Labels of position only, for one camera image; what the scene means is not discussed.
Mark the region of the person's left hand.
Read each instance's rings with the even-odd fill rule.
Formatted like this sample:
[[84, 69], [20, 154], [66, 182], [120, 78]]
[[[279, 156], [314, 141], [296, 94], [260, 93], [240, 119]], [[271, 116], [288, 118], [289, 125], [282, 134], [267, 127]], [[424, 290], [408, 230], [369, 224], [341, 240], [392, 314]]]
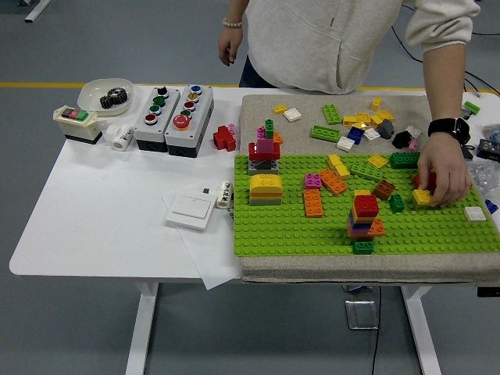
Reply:
[[421, 190], [427, 190], [431, 170], [437, 174], [431, 206], [444, 207], [459, 202], [472, 186], [460, 143], [447, 133], [437, 132], [429, 137], [420, 152], [418, 169]]

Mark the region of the person's right hand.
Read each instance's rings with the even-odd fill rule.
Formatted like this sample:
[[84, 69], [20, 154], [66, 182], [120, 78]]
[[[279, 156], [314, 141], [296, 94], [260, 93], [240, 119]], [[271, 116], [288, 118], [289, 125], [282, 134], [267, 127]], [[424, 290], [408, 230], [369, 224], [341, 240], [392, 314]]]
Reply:
[[223, 65], [230, 66], [235, 63], [242, 40], [241, 27], [223, 27], [218, 40], [218, 56]]

